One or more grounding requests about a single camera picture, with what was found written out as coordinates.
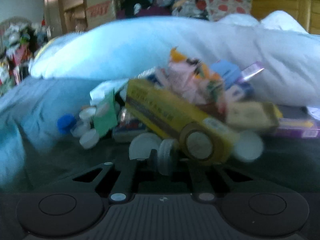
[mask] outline ribbed black plate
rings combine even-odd
[[[214,205],[194,201],[191,195],[136,195],[113,205],[94,228],[69,240],[258,240],[228,225]],[[281,240],[303,240],[298,234]],[[44,240],[28,235],[25,240]]]

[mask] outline green paper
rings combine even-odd
[[[93,117],[93,125],[100,137],[118,125],[117,114],[115,111],[115,92],[110,91],[98,104],[96,115]]]

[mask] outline white wall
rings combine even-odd
[[[43,0],[0,0],[0,22],[14,16],[41,22],[43,13]]]

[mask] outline polka dot pillow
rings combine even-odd
[[[250,14],[250,0],[205,0],[210,21],[216,22],[232,13]]]

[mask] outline yellow cardboard box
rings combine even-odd
[[[168,90],[142,79],[128,83],[126,108],[162,138],[176,138],[202,164],[225,162],[239,135]]]

